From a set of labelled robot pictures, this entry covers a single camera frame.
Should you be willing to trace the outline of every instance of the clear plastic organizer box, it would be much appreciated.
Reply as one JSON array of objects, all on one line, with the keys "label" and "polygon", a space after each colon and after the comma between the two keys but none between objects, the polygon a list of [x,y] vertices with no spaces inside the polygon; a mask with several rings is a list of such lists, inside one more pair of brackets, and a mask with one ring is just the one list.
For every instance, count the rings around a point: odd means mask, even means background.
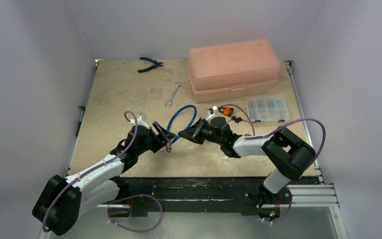
[{"label": "clear plastic organizer box", "polygon": [[284,97],[247,97],[245,101],[252,122],[284,122],[290,119]]}]

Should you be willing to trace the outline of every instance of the metal frame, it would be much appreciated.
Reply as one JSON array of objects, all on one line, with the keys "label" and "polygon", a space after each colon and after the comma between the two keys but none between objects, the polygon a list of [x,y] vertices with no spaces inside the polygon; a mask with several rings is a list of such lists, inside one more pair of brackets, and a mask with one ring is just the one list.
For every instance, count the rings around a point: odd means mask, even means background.
[{"label": "metal frame", "polygon": [[[295,93],[295,98],[296,98],[296,102],[298,104],[299,113],[300,113],[301,117],[305,117],[304,110],[302,109],[302,104],[301,104],[301,101],[299,99],[298,90],[296,89],[295,80],[293,78],[292,61],[285,61],[285,66],[286,66],[286,70],[287,70],[289,77],[290,77],[290,82],[292,83],[293,91]],[[308,125],[305,121],[303,121],[302,123],[304,125],[305,136],[307,137],[308,144],[313,146],[312,140],[311,140],[311,135],[310,135],[309,129],[308,129]],[[323,186],[327,186],[327,185],[324,185],[323,177],[321,176],[320,166],[318,165],[317,160],[314,162],[314,170],[315,170],[315,173],[318,176],[320,182],[323,183]],[[335,191],[333,185],[329,185],[329,186],[331,187],[331,189],[333,189],[333,191]],[[339,201],[337,199],[336,193],[334,193],[333,198],[336,200],[336,205],[329,206],[329,209],[330,209],[330,214],[332,215],[333,225],[335,227],[336,234],[337,234],[339,239],[347,239],[348,236],[347,236],[347,233],[345,230],[345,226],[343,225],[342,217],[340,215]]]},{"label": "metal frame", "polygon": [[[295,94],[295,99],[298,104],[298,109],[301,117],[305,117],[298,91],[295,86],[295,80],[293,78],[293,67],[292,61],[285,61],[286,70],[289,74],[292,88]],[[305,121],[302,122],[304,126],[305,136],[307,138],[308,144],[313,146],[311,135],[309,133],[308,125]],[[339,210],[339,202],[336,196],[336,192],[333,185],[325,185],[321,175],[321,170],[318,165],[317,160],[314,162],[314,170],[319,178],[321,185],[289,185],[289,189],[293,195],[292,197],[292,207],[328,207],[330,209],[330,214],[332,216],[333,225],[336,234],[339,239],[347,239],[347,233],[342,222],[342,218]],[[263,205],[263,207],[269,208],[275,205]],[[98,207],[104,208],[128,208],[128,205],[99,205]],[[48,239],[50,238],[50,233],[44,233],[41,231],[39,238]]]}]

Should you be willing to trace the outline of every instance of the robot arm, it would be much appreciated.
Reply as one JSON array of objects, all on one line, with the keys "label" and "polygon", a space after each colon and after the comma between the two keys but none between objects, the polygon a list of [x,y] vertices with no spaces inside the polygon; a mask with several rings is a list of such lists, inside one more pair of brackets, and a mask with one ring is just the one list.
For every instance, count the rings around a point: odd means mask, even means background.
[{"label": "robot arm", "polygon": [[199,119],[192,127],[179,132],[179,136],[198,144],[205,140],[220,145],[228,157],[240,158],[248,155],[266,155],[276,169],[260,185],[260,206],[267,198],[278,193],[289,181],[298,180],[313,163],[314,149],[287,128],[268,138],[249,137],[232,132],[226,119],[209,116],[209,122]]},{"label": "robot arm", "polygon": [[137,134],[133,143],[120,157],[114,159],[132,141],[136,126],[132,127],[127,139],[119,142],[118,146],[100,162],[78,174],[65,178],[59,175],[52,177],[33,208],[33,216],[43,222],[46,212],[57,195],[76,179],[76,182],[56,201],[46,221],[47,228],[58,236],[66,233],[77,218],[88,210],[104,202],[128,196],[126,195],[128,184],[119,175],[134,166],[138,156],[148,150],[155,153],[162,147],[166,147],[166,150],[170,152],[171,142],[176,137],[157,122],[152,123],[158,134],[154,133],[146,124],[143,114],[137,118],[137,124]]}]

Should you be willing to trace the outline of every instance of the blue cable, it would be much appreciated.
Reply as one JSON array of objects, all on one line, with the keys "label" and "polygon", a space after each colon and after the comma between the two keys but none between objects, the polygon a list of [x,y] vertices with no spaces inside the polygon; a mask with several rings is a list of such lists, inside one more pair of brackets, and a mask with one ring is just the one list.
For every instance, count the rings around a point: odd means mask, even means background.
[{"label": "blue cable", "polygon": [[[193,105],[187,105],[187,106],[184,106],[184,107],[180,108],[180,109],[179,109],[179,110],[172,116],[172,118],[171,118],[171,120],[169,121],[169,124],[168,124],[168,128],[167,128],[168,131],[170,131],[170,129],[171,129],[171,125],[172,125],[174,119],[176,118],[176,116],[178,116],[178,114],[179,114],[181,111],[183,111],[183,110],[185,110],[185,109],[187,109],[187,108],[193,108],[193,109],[194,109],[194,115],[192,116],[192,119],[191,119],[190,123],[187,125],[187,127],[186,127],[185,129],[188,129],[189,127],[191,127],[191,125],[194,123],[195,117],[197,116],[197,108],[196,108],[195,106],[193,106]],[[180,138],[179,135],[176,136],[176,138],[174,138],[174,140],[172,141],[172,143],[175,143],[179,138]]]}]

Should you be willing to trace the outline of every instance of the wire cutters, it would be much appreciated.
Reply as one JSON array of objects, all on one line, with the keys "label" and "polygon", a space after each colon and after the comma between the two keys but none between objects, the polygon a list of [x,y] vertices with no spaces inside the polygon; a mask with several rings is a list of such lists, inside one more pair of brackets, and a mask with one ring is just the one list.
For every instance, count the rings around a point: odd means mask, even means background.
[{"label": "wire cutters", "polygon": [[163,62],[157,62],[156,60],[153,60],[153,59],[150,59],[150,58],[147,58],[147,57],[140,57],[140,60],[150,61],[151,63],[153,63],[153,65],[148,67],[148,68],[146,68],[146,69],[138,70],[138,73],[148,72],[151,69],[156,69],[158,66],[163,66]]}]

